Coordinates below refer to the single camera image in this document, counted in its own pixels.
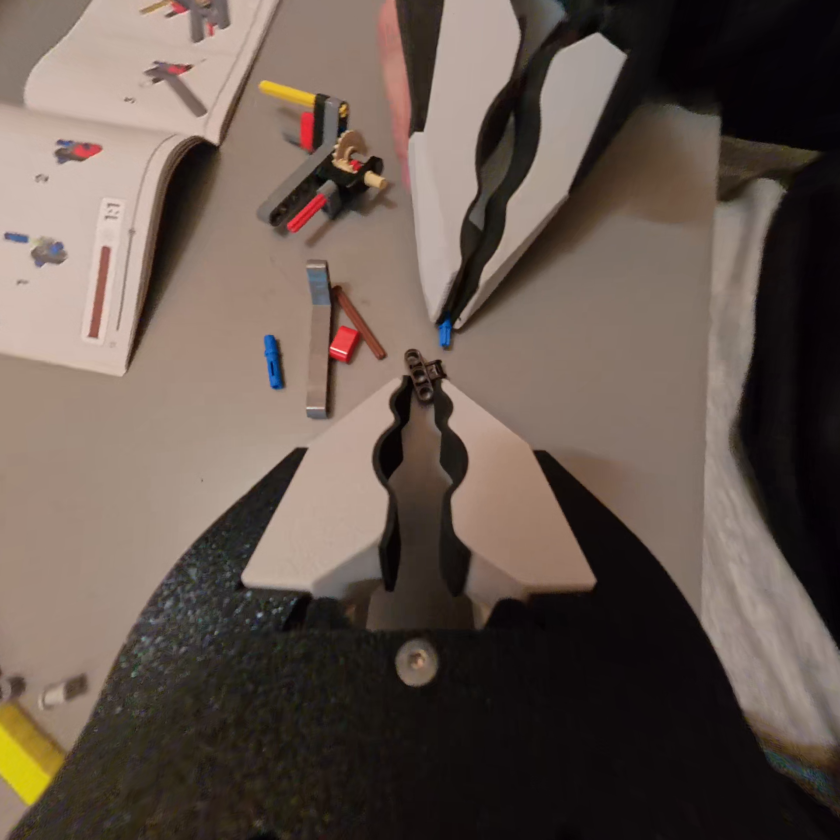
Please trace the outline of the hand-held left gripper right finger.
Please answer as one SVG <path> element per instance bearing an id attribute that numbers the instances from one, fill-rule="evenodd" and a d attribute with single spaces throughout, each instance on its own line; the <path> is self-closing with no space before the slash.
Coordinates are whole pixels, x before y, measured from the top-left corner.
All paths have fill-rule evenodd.
<path id="1" fill-rule="evenodd" d="M 474 625 L 502 601 L 591 592 L 595 574 L 530 445 L 449 380 L 435 386 L 434 420 L 449 479 L 440 571 Z"/>

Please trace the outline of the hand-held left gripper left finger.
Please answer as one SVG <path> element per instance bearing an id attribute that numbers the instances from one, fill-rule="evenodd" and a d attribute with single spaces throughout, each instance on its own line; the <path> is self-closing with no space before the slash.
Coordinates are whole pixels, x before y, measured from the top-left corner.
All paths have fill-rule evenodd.
<path id="1" fill-rule="evenodd" d="M 314 438 L 242 573 L 251 590 L 339 602 L 366 627 L 373 594 L 392 592 L 403 540 L 391 478 L 403 462 L 396 378 Z"/>

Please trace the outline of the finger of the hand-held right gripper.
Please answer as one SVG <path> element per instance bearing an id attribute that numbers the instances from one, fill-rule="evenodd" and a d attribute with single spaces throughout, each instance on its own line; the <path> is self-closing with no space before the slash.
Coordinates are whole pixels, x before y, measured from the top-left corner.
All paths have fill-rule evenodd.
<path id="1" fill-rule="evenodd" d="M 535 58 L 515 111 L 512 158 L 453 304 L 461 329 L 568 197 L 627 54 L 595 33 Z"/>
<path id="2" fill-rule="evenodd" d="M 432 322 L 461 267 L 461 228 L 478 194 L 478 135 L 510 80 L 520 36 L 509 1 L 443 4 L 425 121 L 408 143 L 418 274 Z"/>

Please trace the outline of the black lego connector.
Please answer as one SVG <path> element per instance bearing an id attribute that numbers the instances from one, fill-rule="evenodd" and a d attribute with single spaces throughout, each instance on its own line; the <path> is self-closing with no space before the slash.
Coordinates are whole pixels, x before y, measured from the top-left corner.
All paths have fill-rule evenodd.
<path id="1" fill-rule="evenodd" d="M 435 399 L 436 383 L 447 376 L 443 362 L 426 360 L 417 349 L 407 350 L 404 353 L 404 361 L 417 400 L 424 406 L 431 406 Z"/>

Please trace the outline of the partly built lego assembly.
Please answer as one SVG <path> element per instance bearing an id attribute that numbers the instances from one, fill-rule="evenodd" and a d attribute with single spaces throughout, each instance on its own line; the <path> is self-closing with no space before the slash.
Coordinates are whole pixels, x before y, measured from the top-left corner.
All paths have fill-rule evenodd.
<path id="1" fill-rule="evenodd" d="M 299 107 L 299 128 L 288 141 L 307 153 L 259 205 L 261 223 L 295 234 L 317 214 L 335 219 L 369 191 L 389 189 L 383 159 L 371 154 L 363 134 L 350 127 L 347 101 L 269 80 L 259 83 L 259 92 Z"/>

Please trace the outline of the grey bent lego liftarm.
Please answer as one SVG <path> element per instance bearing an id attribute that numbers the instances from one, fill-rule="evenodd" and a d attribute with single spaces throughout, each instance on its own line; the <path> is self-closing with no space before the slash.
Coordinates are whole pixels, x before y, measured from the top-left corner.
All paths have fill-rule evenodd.
<path id="1" fill-rule="evenodd" d="M 306 412 L 310 419 L 329 416 L 329 346 L 333 320 L 329 265 L 310 259 L 306 265 L 311 297 Z"/>

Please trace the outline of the brown lego axle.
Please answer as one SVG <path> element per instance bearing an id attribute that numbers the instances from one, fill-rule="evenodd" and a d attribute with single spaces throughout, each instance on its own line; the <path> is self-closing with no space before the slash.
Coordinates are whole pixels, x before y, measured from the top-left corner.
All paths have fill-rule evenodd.
<path id="1" fill-rule="evenodd" d="M 332 287 L 332 298 L 338 303 L 339 308 L 351 322 L 353 328 L 360 334 L 361 339 L 371 350 L 373 356 L 378 361 L 385 360 L 387 358 L 387 352 L 341 286 L 336 285 Z"/>

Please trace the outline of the open lego instruction booklet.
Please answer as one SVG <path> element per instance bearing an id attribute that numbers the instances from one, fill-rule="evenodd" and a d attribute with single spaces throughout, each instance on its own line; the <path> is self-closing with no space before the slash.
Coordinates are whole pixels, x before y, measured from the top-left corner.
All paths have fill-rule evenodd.
<path id="1" fill-rule="evenodd" d="M 128 370 L 168 186 L 222 141 L 278 5 L 91 2 L 2 105 L 2 354 Z"/>

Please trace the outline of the yellow lego beam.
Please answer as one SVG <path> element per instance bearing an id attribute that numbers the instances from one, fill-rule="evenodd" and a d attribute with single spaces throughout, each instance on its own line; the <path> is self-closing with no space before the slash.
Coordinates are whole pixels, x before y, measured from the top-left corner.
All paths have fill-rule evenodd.
<path id="1" fill-rule="evenodd" d="M 15 700 L 1 706 L 1 776 L 26 805 L 54 780 L 66 752 Z"/>

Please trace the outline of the person's right hand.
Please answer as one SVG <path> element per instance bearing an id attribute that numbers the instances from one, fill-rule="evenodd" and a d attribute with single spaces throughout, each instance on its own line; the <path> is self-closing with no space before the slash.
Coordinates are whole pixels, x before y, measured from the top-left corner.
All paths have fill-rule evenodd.
<path id="1" fill-rule="evenodd" d="M 391 114 L 392 137 L 401 167 L 402 183 L 411 189 L 408 145 L 412 103 L 395 1 L 384 1 L 377 18 L 377 42 L 385 95 Z"/>

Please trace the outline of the white fuzzy cloth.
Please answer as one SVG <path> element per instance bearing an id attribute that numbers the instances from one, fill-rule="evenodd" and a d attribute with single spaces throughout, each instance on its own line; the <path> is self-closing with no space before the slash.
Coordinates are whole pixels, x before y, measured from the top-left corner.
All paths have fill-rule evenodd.
<path id="1" fill-rule="evenodd" d="M 784 193 L 759 178 L 715 211 L 700 617 L 747 719 L 827 748 L 838 744 L 838 649 L 771 536 L 736 443 L 763 246 Z"/>

